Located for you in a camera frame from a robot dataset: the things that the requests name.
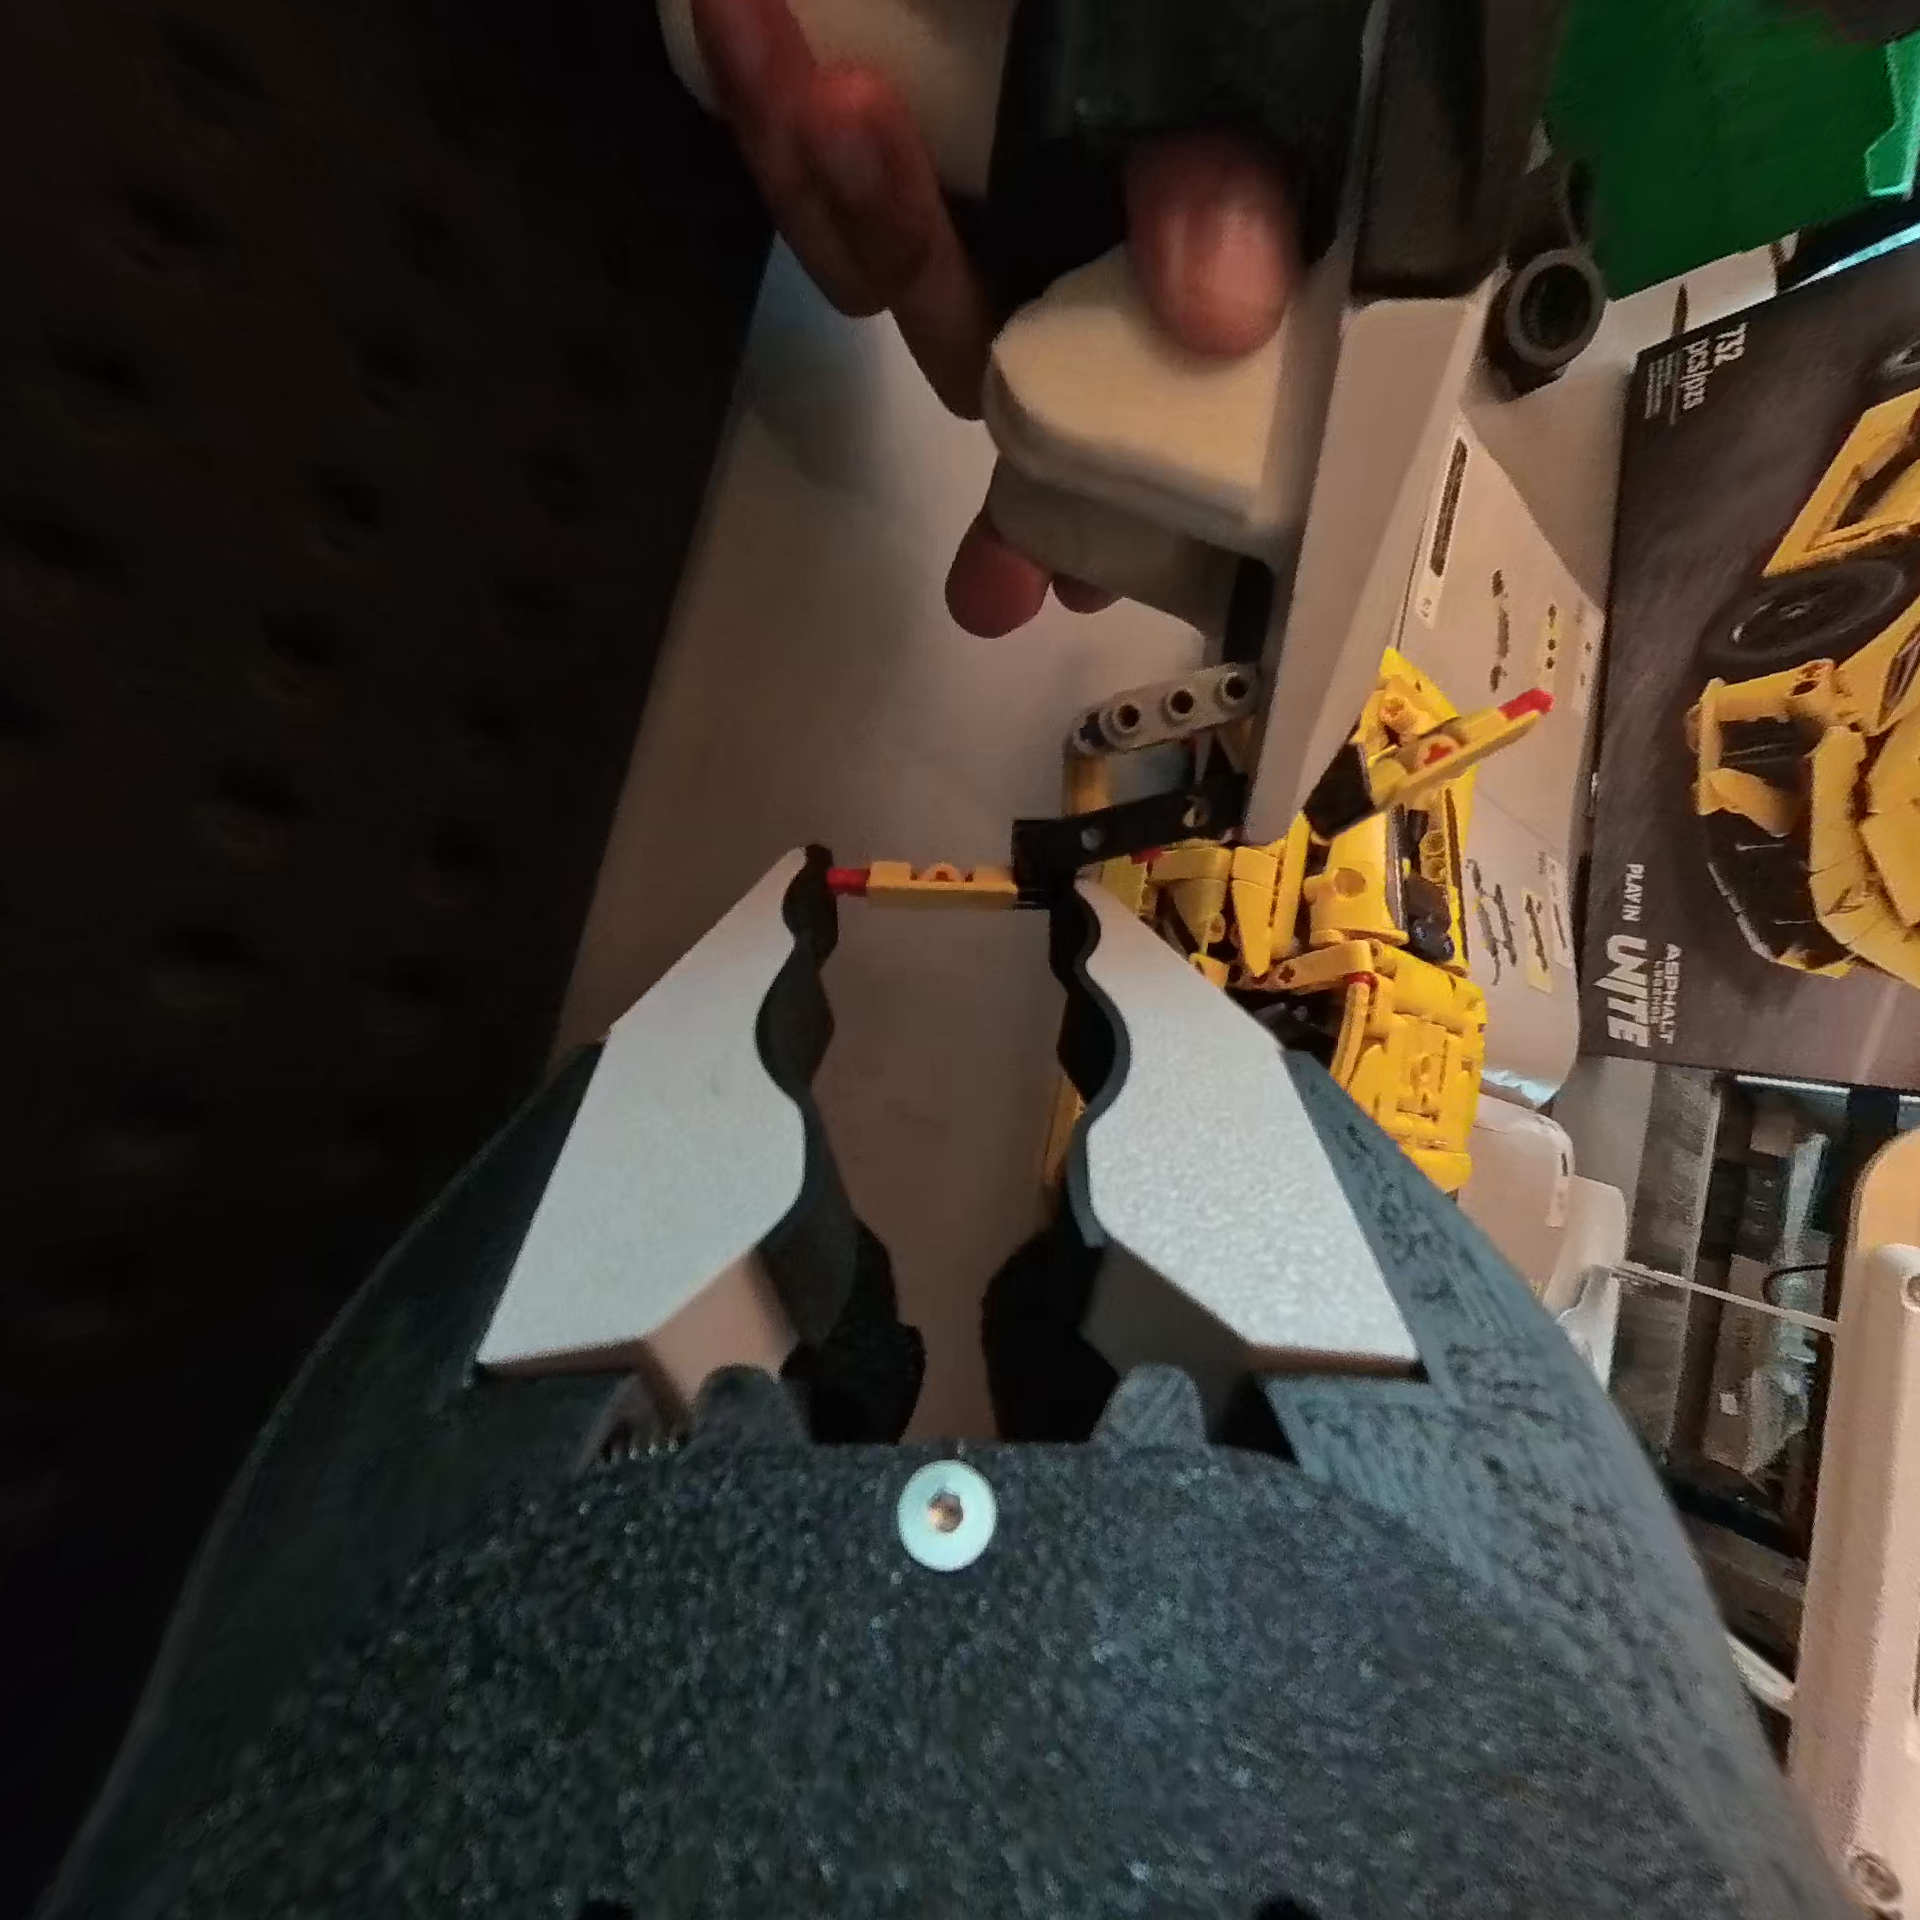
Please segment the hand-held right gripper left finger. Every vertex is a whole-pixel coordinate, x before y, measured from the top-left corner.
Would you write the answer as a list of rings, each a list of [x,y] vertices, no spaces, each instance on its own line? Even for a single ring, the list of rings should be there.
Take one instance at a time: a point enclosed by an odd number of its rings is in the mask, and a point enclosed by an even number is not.
[[[491,1377],[787,1381],[826,1442],[891,1444],[925,1343],[860,1218],[814,1080],[833,1043],[833,855],[781,855],[602,1039],[475,1352]]]

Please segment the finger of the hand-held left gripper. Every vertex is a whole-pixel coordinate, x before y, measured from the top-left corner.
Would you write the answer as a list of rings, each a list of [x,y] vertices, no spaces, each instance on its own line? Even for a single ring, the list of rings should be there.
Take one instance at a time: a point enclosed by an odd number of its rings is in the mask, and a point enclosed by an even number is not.
[[[1228,659],[1259,673],[1241,761],[1254,839],[1300,812],[1377,680],[1498,284],[1353,303],[1342,274],[1308,274],[1288,306],[1265,447],[1275,527],[1228,613]]]

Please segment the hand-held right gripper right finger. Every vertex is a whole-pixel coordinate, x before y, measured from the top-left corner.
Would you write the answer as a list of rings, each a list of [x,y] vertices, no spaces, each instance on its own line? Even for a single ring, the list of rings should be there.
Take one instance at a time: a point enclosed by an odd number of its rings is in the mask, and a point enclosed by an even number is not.
[[[1259,1428],[1266,1381],[1420,1384],[1285,1047],[1094,881],[1046,913],[1046,959],[1082,1111],[1040,1232],[984,1304],[997,1436],[1090,1441],[1140,1372],[1230,1442]]]

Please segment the yellow toy brick car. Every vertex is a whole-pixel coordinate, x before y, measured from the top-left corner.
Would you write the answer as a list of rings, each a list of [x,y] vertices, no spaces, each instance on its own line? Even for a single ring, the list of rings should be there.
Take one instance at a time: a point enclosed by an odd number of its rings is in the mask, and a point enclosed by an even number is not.
[[[1101,883],[1285,1047],[1314,1056],[1442,1194],[1469,1179],[1486,1051],[1466,852],[1474,768],[1324,833],[1188,839]]]

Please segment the small yellow connector brick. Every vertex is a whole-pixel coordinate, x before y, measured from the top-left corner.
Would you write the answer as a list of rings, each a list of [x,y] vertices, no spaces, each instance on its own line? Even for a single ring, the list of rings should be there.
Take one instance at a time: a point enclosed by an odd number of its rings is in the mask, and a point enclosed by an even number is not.
[[[1394,739],[1363,763],[1369,813],[1417,808],[1440,786],[1518,746],[1545,715],[1506,717],[1504,705],[1456,713],[1422,735]]]
[[[917,867],[905,859],[875,859],[857,892],[872,906],[914,909],[1006,913],[1021,906],[1021,887],[1010,868],[961,868],[950,863]]]

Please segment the grey black Lego subassembly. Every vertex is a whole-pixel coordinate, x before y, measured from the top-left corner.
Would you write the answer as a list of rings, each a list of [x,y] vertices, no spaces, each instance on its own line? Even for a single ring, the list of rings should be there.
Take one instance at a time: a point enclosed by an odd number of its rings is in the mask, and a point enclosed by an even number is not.
[[[1244,775],[1259,693],[1254,667],[1213,664],[1080,711],[1062,739],[1062,812],[1140,801],[1222,768]]]

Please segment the black and yellow brick subassembly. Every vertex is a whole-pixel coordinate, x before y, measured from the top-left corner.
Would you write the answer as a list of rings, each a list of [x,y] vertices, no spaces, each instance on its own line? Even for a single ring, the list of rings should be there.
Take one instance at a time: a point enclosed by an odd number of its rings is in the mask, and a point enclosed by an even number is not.
[[[1114,802],[1051,819],[1019,819],[1010,833],[1016,893],[1021,906],[1046,906],[1072,881],[1116,857],[1150,855],[1187,842],[1252,847],[1246,825],[1250,783],[1222,768],[1184,786],[1140,801]],[[1330,836],[1361,825],[1390,805],[1382,775],[1358,749],[1340,752],[1314,784],[1304,817]]]

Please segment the person's left hand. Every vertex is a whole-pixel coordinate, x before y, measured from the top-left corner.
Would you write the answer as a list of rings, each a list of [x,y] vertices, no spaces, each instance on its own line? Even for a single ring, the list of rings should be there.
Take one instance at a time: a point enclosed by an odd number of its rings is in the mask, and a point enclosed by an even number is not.
[[[949,413],[977,421],[1001,327],[921,132],[882,74],[820,63],[788,5],[696,3],[718,117],[781,240],[849,319],[889,313]],[[1222,132],[1130,153],[1126,249],[1171,340],[1244,356],[1274,338],[1306,256],[1280,167]]]

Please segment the open instruction booklet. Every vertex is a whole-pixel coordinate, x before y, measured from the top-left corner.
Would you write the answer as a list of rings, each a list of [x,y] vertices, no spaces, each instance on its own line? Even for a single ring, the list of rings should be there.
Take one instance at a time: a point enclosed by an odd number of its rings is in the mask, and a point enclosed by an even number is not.
[[[1461,711],[1553,698],[1472,775],[1464,906],[1486,996],[1481,1091],[1541,1111],[1578,1058],[1576,855],[1593,757],[1602,613],[1466,416],[1434,479],[1400,652]]]

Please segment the toy brick set box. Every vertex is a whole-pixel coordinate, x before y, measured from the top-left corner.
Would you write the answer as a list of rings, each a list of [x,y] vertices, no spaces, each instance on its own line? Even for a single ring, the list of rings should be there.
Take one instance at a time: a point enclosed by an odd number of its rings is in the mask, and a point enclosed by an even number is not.
[[[1908,247],[1625,383],[1590,1051],[1917,1089],[1916,349]]]

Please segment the green plastic bin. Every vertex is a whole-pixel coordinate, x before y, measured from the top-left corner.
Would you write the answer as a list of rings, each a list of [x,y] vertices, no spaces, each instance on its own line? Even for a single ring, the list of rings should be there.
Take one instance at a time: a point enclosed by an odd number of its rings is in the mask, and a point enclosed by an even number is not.
[[[1916,3],[1573,3],[1544,111],[1611,300],[1916,187]]]

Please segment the instruction board on stand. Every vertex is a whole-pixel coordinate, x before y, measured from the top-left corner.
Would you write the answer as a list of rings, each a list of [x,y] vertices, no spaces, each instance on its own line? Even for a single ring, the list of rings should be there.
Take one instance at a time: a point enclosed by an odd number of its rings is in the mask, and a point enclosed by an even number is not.
[[[1830,1344],[1788,1771],[1862,1913],[1917,1916],[1917,1141],[1865,1169]]]

